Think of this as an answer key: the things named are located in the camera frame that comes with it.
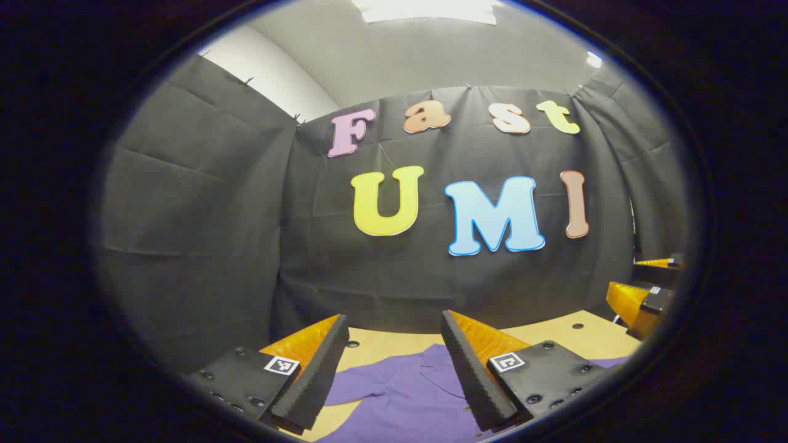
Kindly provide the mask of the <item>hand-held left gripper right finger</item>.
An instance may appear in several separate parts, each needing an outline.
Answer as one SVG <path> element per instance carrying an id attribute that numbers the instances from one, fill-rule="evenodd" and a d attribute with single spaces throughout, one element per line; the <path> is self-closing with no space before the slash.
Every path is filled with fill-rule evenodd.
<path id="1" fill-rule="evenodd" d="M 441 334 L 481 431 L 503 431 L 567 404 L 608 369 L 544 340 L 526 344 L 446 309 Z"/>

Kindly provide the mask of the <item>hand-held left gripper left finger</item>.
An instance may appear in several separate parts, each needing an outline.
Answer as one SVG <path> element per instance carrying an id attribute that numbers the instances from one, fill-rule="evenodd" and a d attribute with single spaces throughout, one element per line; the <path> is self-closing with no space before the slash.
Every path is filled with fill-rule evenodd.
<path id="1" fill-rule="evenodd" d="M 303 434 L 326 403 L 348 339 L 346 315 L 332 315 L 260 350 L 237 346 L 188 380 L 251 423 Z"/>

